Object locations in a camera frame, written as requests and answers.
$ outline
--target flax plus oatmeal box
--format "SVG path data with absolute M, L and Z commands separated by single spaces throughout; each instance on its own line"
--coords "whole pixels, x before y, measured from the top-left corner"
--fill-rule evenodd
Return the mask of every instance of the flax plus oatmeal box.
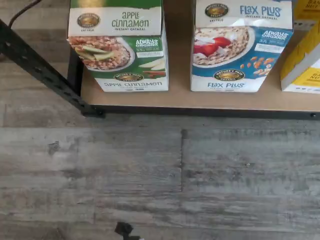
M 71 0 L 67 40 L 105 92 L 169 88 L 162 0 Z
M 191 90 L 257 92 L 292 34 L 291 1 L 196 0 Z

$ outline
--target blue label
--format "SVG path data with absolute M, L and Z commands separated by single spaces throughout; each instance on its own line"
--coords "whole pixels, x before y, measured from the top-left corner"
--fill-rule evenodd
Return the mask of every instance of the blue label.
M 238 59 L 235 56 L 234 61 L 231 58 L 231 62 L 215 67 L 192 65 L 192 74 L 200 77 L 212 77 L 224 82 L 236 81 L 241 78 L 257 79 L 263 77 L 262 73 L 267 68 L 271 69 L 275 65 L 293 32 L 291 30 L 270 27 L 251 26 L 248 28 L 254 30 L 255 40 L 249 50 L 248 46 L 243 50 L 247 51 L 245 55 Z

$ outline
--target cereal box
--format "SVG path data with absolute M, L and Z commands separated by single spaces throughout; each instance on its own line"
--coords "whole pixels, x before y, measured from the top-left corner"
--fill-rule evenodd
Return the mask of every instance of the cereal box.
M 162 0 L 71 0 L 67 40 L 105 92 L 169 88 Z
M 287 57 L 280 76 L 284 92 L 320 94 L 320 22 Z
M 297 0 L 294 29 L 309 31 L 320 20 L 320 0 Z
M 197 0 L 191 90 L 258 91 L 292 34 L 291 1 Z

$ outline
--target slotted metal post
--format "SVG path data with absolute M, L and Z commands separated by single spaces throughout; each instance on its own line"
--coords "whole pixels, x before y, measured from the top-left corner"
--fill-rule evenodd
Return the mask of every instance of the slotted metal post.
M 87 117 L 104 117 L 104 111 L 80 97 L 81 85 L 71 84 L 0 19 L 0 53 L 71 103 Z

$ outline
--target strawberry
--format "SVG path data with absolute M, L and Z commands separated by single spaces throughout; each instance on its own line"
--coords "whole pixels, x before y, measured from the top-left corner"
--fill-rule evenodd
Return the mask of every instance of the strawberry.
M 201 45 L 194 45 L 193 46 L 193 53 L 194 54 L 202 54 L 203 53 L 203 46 Z
M 215 44 L 222 48 L 225 48 L 226 46 L 231 44 L 231 41 L 223 36 L 216 37 L 213 40 L 215 41 Z
M 209 57 L 218 50 L 219 46 L 215 43 L 210 43 L 203 46 L 202 53 Z

